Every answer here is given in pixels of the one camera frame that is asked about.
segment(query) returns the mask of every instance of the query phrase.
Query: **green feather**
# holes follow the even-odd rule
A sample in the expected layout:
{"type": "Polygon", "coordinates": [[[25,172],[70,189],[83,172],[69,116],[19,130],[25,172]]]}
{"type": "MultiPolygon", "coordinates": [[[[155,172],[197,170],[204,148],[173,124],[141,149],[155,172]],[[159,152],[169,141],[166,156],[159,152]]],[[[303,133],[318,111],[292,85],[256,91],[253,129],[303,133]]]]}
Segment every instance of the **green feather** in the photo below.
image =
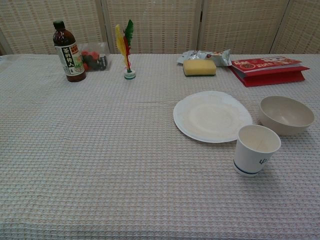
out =
{"type": "Polygon", "coordinates": [[[125,38],[128,40],[128,45],[131,45],[132,34],[134,33],[134,23],[129,19],[128,25],[124,31],[125,38]]]}

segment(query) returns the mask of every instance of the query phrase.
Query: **bottle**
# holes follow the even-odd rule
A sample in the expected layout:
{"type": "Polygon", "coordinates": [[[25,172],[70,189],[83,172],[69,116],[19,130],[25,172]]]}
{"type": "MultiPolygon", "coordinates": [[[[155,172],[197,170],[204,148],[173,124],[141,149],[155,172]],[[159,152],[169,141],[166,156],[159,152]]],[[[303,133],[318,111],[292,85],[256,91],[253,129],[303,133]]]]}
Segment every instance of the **bottle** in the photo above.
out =
{"type": "Polygon", "coordinates": [[[80,82],[86,78],[86,72],[75,37],[66,30],[63,21],[54,21],[54,47],[62,63],[66,78],[69,82],[80,82]]]}

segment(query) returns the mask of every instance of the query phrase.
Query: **blue stripe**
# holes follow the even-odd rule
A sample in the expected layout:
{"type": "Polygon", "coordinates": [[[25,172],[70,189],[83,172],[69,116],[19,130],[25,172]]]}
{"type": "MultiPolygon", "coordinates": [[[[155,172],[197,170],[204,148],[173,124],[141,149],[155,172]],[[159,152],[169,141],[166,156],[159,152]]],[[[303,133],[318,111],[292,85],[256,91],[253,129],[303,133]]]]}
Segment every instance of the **blue stripe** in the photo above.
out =
{"type": "Polygon", "coordinates": [[[233,159],[233,164],[235,165],[235,167],[237,168],[237,169],[239,169],[241,172],[243,172],[243,173],[245,173],[245,174],[257,174],[257,173],[260,173],[260,171],[257,171],[257,172],[247,172],[247,171],[243,171],[241,168],[239,168],[238,166],[237,166],[237,164],[235,163],[235,160],[233,159]]]}

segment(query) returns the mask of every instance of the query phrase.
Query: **bottle label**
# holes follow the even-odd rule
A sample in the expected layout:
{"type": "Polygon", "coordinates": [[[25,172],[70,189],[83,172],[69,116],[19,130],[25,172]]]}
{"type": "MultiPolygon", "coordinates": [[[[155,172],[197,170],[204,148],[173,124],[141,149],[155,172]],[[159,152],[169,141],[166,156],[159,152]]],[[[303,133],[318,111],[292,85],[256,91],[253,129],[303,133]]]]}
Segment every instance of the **bottle label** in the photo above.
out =
{"type": "Polygon", "coordinates": [[[67,76],[80,75],[85,71],[82,57],[76,43],[68,46],[54,47],[58,53],[64,72],[67,76]]]}

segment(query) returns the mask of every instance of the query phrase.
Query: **bottle cap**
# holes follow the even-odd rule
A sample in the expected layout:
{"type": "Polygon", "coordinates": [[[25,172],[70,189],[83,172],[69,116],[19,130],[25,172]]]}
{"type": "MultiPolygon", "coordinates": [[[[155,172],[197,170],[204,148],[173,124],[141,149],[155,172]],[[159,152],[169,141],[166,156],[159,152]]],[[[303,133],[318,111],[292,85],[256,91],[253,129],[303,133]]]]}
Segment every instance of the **bottle cap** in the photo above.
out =
{"type": "Polygon", "coordinates": [[[55,29],[65,29],[66,28],[64,21],[61,21],[61,20],[54,21],[53,22],[53,26],[54,26],[55,29]]]}

